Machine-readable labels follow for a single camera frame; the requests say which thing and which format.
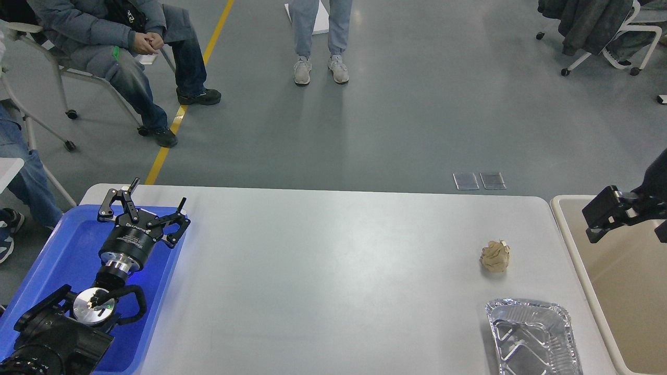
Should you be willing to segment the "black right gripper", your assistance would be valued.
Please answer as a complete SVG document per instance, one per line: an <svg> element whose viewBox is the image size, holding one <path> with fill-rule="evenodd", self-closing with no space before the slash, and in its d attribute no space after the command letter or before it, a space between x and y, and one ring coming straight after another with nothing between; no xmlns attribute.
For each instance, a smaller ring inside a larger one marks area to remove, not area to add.
<svg viewBox="0 0 667 375"><path fill-rule="evenodd" d="M649 219L665 220L665 202L666 150L646 169L643 182L632 192L624 193L615 185L609 185L582 209L587 237L595 244L621 226L633 226ZM630 209L636 216L627 213Z"/></svg>

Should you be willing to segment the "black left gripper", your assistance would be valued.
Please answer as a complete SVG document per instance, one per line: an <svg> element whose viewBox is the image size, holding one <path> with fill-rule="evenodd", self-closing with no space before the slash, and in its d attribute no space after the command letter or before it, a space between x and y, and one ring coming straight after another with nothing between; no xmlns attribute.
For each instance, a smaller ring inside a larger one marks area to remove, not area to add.
<svg viewBox="0 0 667 375"><path fill-rule="evenodd" d="M186 232L191 220L183 213L186 197L182 197L173 214L159 217L147 209L136 209L131 193L140 183L135 178L127 188L109 189L97 212L98 222L115 222L114 228L98 252L103 266L121 264L125 273L143 270L157 242L174 248ZM112 204L120 202L123 214L115 215ZM174 232L165 233L165 228L176 224Z"/></svg>

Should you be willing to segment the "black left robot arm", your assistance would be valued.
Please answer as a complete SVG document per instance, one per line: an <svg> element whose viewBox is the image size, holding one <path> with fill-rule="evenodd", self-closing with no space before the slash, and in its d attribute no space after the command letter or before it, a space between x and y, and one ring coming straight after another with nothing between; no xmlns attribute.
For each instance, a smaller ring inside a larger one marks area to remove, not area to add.
<svg viewBox="0 0 667 375"><path fill-rule="evenodd" d="M147 353L190 225L138 186L68 211L2 314L2 374L131 374Z"/></svg>

